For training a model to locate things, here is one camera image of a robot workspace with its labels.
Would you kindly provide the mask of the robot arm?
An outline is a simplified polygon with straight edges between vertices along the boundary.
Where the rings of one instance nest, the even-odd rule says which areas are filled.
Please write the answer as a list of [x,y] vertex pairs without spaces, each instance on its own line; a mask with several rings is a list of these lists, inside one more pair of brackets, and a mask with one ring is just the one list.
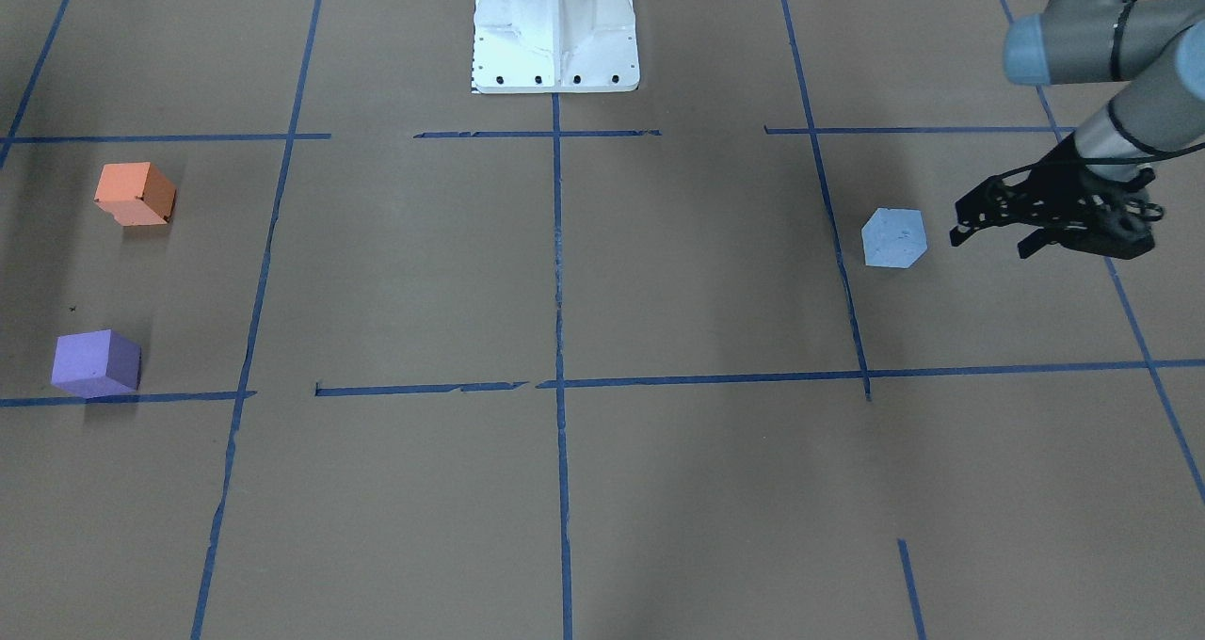
[[1164,209],[1156,165],[1203,149],[1203,0],[1050,0],[1009,28],[1015,84],[1119,83],[1119,92],[1040,160],[994,174],[956,202],[952,246],[1028,225],[1019,257],[1046,246],[1119,260],[1150,253]]

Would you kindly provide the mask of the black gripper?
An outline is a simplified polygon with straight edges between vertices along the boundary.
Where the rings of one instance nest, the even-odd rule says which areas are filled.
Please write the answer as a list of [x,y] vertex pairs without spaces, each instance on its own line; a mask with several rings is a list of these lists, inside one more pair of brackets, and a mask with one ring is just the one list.
[[1017,243],[1025,260],[1050,245],[1093,256],[1131,260],[1156,247],[1153,224],[1164,209],[1150,202],[1154,168],[1136,165],[1125,181],[1103,178],[1081,164],[1072,137],[1038,162],[1019,184],[988,177],[956,200],[952,247],[988,228],[1038,227]]

